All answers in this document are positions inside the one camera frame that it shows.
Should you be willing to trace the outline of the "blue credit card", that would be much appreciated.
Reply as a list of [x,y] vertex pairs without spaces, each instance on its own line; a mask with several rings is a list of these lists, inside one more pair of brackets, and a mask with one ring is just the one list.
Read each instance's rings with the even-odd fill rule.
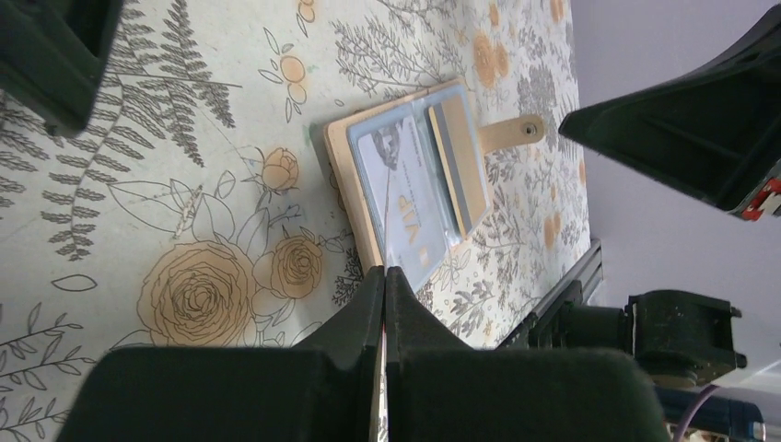
[[353,153],[382,262],[401,268],[419,290],[443,262],[449,241],[415,118],[359,135]]

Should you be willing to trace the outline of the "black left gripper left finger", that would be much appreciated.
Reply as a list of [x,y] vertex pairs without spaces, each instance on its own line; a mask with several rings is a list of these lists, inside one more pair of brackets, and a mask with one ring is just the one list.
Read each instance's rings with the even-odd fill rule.
[[136,346],[104,355],[62,441],[373,441],[385,271],[290,347]]

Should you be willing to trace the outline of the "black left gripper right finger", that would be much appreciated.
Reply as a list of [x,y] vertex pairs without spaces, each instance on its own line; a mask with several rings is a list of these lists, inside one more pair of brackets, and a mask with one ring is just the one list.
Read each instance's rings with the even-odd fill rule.
[[667,441],[650,380],[607,349],[476,350],[385,276],[391,441]]

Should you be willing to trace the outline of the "gold credit card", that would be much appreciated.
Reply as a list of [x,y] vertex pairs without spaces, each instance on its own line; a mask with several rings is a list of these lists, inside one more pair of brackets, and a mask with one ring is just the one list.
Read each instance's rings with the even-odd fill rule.
[[428,109],[456,225],[469,237],[490,212],[483,156],[465,98],[454,95]]

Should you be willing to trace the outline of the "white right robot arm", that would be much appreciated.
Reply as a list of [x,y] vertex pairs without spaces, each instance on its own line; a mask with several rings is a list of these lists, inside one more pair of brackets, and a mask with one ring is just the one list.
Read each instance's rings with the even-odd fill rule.
[[[692,72],[568,113],[560,135],[745,222],[780,214],[780,9]],[[677,289],[586,301],[588,252],[506,349],[623,351],[657,384],[681,440],[720,388],[779,391],[780,330]]]

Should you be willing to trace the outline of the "floral patterned table mat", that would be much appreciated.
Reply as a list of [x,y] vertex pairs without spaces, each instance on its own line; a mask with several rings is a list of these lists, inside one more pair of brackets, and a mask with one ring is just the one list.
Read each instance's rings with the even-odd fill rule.
[[76,138],[1,96],[1,437],[52,441],[110,349],[288,346],[362,275],[321,127],[462,77],[493,211],[418,292],[500,343],[589,248],[567,1],[128,1]]

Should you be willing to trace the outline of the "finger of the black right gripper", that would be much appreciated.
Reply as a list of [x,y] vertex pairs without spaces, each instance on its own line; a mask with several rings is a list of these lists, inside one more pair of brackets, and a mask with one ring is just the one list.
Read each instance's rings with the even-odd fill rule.
[[568,113],[563,137],[742,220],[780,215],[780,8],[692,72]]

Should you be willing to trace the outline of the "tan leather card holder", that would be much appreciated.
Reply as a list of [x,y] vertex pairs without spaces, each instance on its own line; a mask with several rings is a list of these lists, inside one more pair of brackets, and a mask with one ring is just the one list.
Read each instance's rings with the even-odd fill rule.
[[399,267],[422,288],[493,211],[485,158],[543,134],[533,114],[479,125],[460,78],[326,124],[364,267]]

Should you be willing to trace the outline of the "black card box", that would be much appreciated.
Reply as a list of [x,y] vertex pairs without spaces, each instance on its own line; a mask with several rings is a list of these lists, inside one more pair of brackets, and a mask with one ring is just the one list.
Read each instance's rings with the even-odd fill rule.
[[91,117],[122,0],[1,2],[1,89],[75,137]]

